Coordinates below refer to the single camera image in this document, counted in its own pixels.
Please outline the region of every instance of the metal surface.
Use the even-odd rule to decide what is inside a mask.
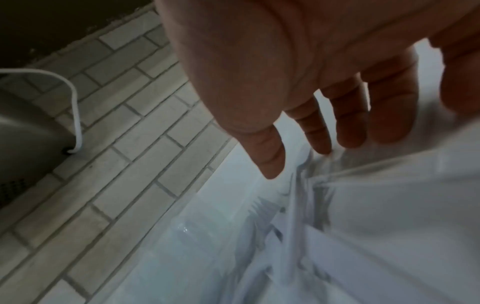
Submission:
[[[32,104],[0,91],[0,208],[52,171],[75,137]]]

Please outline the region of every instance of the floor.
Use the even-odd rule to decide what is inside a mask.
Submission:
[[[1,302],[98,302],[149,230],[236,141],[199,101],[152,7],[37,66],[78,88],[84,147],[0,209]],[[65,85],[30,75],[0,87],[73,131]]]

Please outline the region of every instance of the hand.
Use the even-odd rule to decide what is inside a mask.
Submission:
[[[479,0],[156,1],[201,99],[267,178],[285,165],[273,126],[282,111],[330,153],[317,89],[331,101],[342,146],[406,136],[419,95],[412,45],[423,38],[443,53],[442,102],[480,110]]]

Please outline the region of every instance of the vent grille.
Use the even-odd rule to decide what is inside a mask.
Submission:
[[[13,201],[26,189],[27,182],[24,178],[0,184],[0,207],[3,207]]]

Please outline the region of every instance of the power cord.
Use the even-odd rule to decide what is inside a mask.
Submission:
[[[80,126],[80,113],[79,113],[79,105],[78,105],[78,92],[75,85],[68,80],[67,78],[63,77],[54,72],[40,70],[40,69],[0,69],[0,74],[43,74],[55,77],[60,79],[64,83],[70,87],[71,90],[71,111],[73,114],[73,125],[75,128],[75,147],[71,150],[67,150],[69,154],[77,153],[80,148],[82,147],[82,127]]]

